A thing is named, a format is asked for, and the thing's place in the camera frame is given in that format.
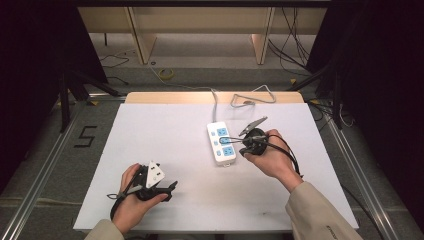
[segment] person's right hand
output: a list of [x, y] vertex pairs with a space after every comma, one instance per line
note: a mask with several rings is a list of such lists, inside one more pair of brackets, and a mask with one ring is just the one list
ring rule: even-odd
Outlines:
[[[266, 135], [269, 136], [269, 143], [289, 152], [289, 147], [281, 139], [273, 136], [281, 137], [277, 130], [269, 130]], [[244, 157], [255, 164], [267, 176], [278, 179], [289, 192], [292, 192], [294, 188], [303, 182], [302, 178], [294, 170], [290, 158], [273, 147], [268, 146], [260, 156], [245, 153]]]

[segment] wooden edge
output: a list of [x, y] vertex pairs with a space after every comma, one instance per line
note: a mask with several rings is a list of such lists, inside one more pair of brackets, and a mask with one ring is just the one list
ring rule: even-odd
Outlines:
[[268, 8], [267, 15], [265, 16], [265, 26], [263, 33], [252, 34], [253, 48], [255, 50], [256, 62], [259, 65], [265, 63], [266, 50], [268, 48], [269, 33], [271, 31], [271, 25], [273, 23], [275, 8]]
[[[299, 92], [273, 92], [276, 103], [304, 103]], [[271, 101], [268, 92], [216, 92], [218, 103], [230, 103], [235, 97], [235, 104], [241, 104], [247, 99], [258, 98]], [[181, 104], [181, 103], [215, 103], [212, 92], [132, 92], [127, 95], [125, 103], [158, 103], [158, 104]]]

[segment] power strip switch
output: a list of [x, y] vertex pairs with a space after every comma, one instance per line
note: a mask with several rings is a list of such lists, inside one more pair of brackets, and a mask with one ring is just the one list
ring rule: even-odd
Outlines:
[[219, 166], [229, 166], [234, 163], [236, 152], [225, 122], [209, 123], [207, 128], [216, 163]]

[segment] metal frame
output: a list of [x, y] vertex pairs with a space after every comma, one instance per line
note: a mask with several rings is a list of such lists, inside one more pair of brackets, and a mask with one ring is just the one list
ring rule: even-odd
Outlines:
[[329, 117], [325, 116], [326, 120], [329, 121], [329, 126], [331, 133], [334, 136], [339, 148], [346, 160], [347, 165], [349, 166], [350, 171], [353, 174], [355, 182], [358, 184], [359, 190], [361, 191], [362, 196], [365, 199], [366, 204], [379, 228], [385, 240], [394, 240], [399, 239], [396, 234], [393, 224], [389, 218], [389, 215], [386, 213], [382, 203], [377, 197], [377, 194], [371, 187], [370, 182], [368, 181], [364, 171], [362, 170], [361, 165], [358, 162], [355, 154], [352, 151], [352, 148], [349, 145], [344, 133], [342, 130], [339, 130], [337, 125], [333, 120], [330, 120]]
[[358, 0], [43, 0], [41, 4], [76, 7], [307, 7], [349, 6]]
[[27, 222], [32, 209], [37, 202], [38, 197], [44, 189], [44, 186], [47, 183], [47, 180], [50, 177], [60, 155], [68, 142], [69, 136], [74, 130], [75, 123], [78, 121], [78, 117], [80, 113], [85, 107], [85, 102], [78, 102], [75, 106], [75, 110], [71, 115], [71, 120], [69, 122], [68, 127], [65, 129], [63, 133], [60, 133], [58, 139], [56, 140], [55, 145], [49, 153], [45, 163], [43, 164], [40, 172], [38, 173], [34, 183], [29, 189], [28, 193], [24, 197], [19, 206], [18, 210], [15, 212], [9, 224], [6, 227], [6, 231], [2, 236], [2, 240], [10, 240], [10, 239], [18, 239], [21, 234], [25, 223]]

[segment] hand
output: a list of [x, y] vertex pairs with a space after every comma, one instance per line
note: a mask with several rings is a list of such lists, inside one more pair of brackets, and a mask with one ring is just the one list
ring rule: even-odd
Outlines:
[[[136, 163], [130, 166], [124, 174], [122, 174], [120, 192], [125, 190], [139, 167], [140, 165]], [[118, 209], [116, 209], [112, 222], [122, 234], [125, 234], [141, 221], [144, 214], [146, 214], [150, 208], [162, 202], [167, 197], [168, 194], [164, 193], [159, 194], [148, 201], [141, 201], [134, 194], [130, 194], [124, 201], [122, 201]]]
[[[277, 130], [269, 130], [266, 135], [269, 136], [270, 143], [289, 151], [289, 147], [281, 139], [272, 136], [281, 137]], [[289, 192], [292, 192], [303, 182], [302, 178], [294, 170], [290, 158], [273, 147], [268, 146], [260, 156], [246, 153], [244, 157], [255, 164], [267, 176], [278, 179]]]

